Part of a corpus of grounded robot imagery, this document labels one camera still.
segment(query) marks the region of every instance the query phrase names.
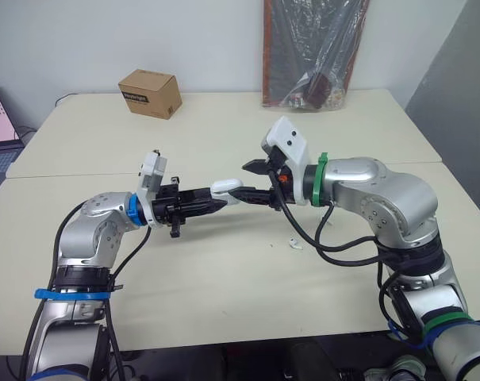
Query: label on box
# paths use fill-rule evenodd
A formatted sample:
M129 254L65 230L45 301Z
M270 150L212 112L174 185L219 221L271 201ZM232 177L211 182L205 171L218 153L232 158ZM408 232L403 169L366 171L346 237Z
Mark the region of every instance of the label on box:
M123 98L128 99L129 101L149 103L148 98L144 95L127 93L126 91L122 91L121 93L123 94Z

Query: black cable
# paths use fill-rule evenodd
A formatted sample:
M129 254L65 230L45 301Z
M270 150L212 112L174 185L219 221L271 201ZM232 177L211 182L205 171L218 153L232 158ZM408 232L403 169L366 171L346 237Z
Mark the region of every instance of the black cable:
M120 348L118 347L118 341L116 340L116 334L114 333L113 328L113 319L111 317L111 305L109 304L109 299L104 300L104 311L106 314L106 324L107 330L109 332L109 340L111 341L111 346L113 347L114 359L116 361L118 378L120 381L125 381L125 371L121 362Z
M16 374L13 372L12 368L10 367L9 357L8 357L8 356L5 356L5 362L7 363L7 370L9 371L10 376L11 376L13 379L16 379L17 381L19 381L19 378L16 376Z
M321 219L321 222L317 226L316 235L315 235L315 241L317 243L319 243L319 241L321 240L322 229L326 225L326 222L328 221L332 212L333 212L333 204L328 207L328 210L326 210L324 217ZM323 250L320 250L319 248L315 248L315 249L317 251L317 254L319 254L319 256L323 260L331 264L335 264L336 266L342 266L342 267L367 266L369 264L375 264L375 263L381 262L382 260L387 258L387 256L373 256L371 258L366 258L364 260L336 260L335 258L332 258L331 256L326 255L326 253Z
M143 240L137 245L136 248L133 249L133 251L127 256L121 263L120 266L116 269L116 271L111 275L109 278L109 282L107 283L107 288L108 290L112 290L114 287L114 280L118 277L118 274L120 274L121 270L123 270L123 267L126 266L126 264L141 250L141 248L146 244L146 241L150 237L150 234L152 233L152 228L148 227L146 229L146 234L144 234Z
M388 288L397 280L398 276L400 275L400 271L396 270L393 272L393 274L390 275L390 277L382 284L381 289L379 290L379 308L381 309L382 316L387 321L391 321L395 329L409 337L408 333L405 331L403 327L401 327L394 319L391 318L390 314L388 314L388 311L386 310L386 305L384 304L384 297L387 294Z
M124 365L123 368L128 368L131 372L131 375L130 375L130 378L133 379L134 377L136 377L137 373L136 373L136 369L134 369L134 367L132 365ZM117 374L118 370L116 369L113 374L111 375L111 380L113 379L113 377Z
M56 269L58 268L58 251L60 248L60 238L62 236L63 229L70 221L72 216L81 209L84 202L81 202L77 205L71 212L64 218L58 230L56 231L55 236L55 243L52 248L52 265L51 265L51 275L49 276L48 282L48 290L52 289L52 284L54 283L56 277ZM21 364L19 366L19 380L25 381L26 380L26 372L28 371L28 356L30 352L30 347L32 346L33 335L35 334L36 326L39 322L40 315L42 314L42 309L44 308L44 304L46 303L47 299L41 299L39 306L36 309L35 314L33 315L32 324L30 325L28 336L26 337L25 347L23 348L23 355L21 356Z
M382 262L381 261L377 262L377 286L379 288L382 287L382 269L383 269Z
M70 95L77 95L78 93L68 93L68 94L65 94L63 97L59 97L58 99L56 99L56 102L55 102L55 107L58 106L58 102L61 101L62 99L65 99L66 97L70 96Z
M373 241L375 242L377 240L377 238L375 236L366 236L366 237L361 237L361 238L358 238L356 240L353 240L353 241L350 241L350 242L347 242L346 244L341 244L339 246L327 246L327 245L324 245L324 244L319 244L317 241L313 240L307 233L305 230L303 230L303 228L296 222L296 220L294 219L294 216L293 214L290 212L289 210L289 207L287 206L286 204L286 201L284 199L284 195L283 195L283 192L282 192L282 189L280 189L280 186L278 184L278 180L276 178L276 174L273 172L273 171L269 171L268 172L268 175L270 176L270 181L271 181L271 185L273 186L273 189L275 190L275 196L277 197L278 199L278 202L280 203L280 206L282 207L282 211L284 212L284 214L286 215L286 218L287 220L289 220L289 223L293 226L293 228L298 232L298 234L301 236L301 238L303 238L308 244L312 245L314 248L318 248L320 250L324 250L326 252L342 252L344 250L347 250L349 248L352 248L354 246L357 246L359 244L362 244L363 242L368 242L368 241ZM332 212L333 210L333 206L332 204L329 204L329 207L328 207L328 211L326 212L326 214ZM378 256L378 257L375 257L376 260L371 262L371 263L376 263L378 262L381 257Z

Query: blue ring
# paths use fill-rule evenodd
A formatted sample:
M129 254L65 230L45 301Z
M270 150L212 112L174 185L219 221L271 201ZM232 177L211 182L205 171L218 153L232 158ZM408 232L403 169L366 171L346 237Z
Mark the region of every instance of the blue ring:
M35 299L50 299L50 300L104 300L111 297L110 292L54 292L48 291L45 288L38 288L35 290Z
M139 213L137 213L137 194L133 194L129 199L129 209L127 210L127 216L132 220L137 226L142 226L143 223L139 218Z

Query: white wall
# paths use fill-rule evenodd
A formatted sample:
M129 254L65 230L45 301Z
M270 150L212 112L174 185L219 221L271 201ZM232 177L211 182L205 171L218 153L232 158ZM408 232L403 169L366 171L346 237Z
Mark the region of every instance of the white wall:
M466 0L371 0L351 88L405 106ZM134 68L184 91L259 90L261 0L0 0L0 88L38 127L68 92L116 91Z

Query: plastic bag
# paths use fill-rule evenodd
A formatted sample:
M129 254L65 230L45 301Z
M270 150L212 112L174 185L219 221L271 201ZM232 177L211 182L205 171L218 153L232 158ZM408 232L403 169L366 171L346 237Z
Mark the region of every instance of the plastic bag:
M344 105L369 0L264 0L263 105Z

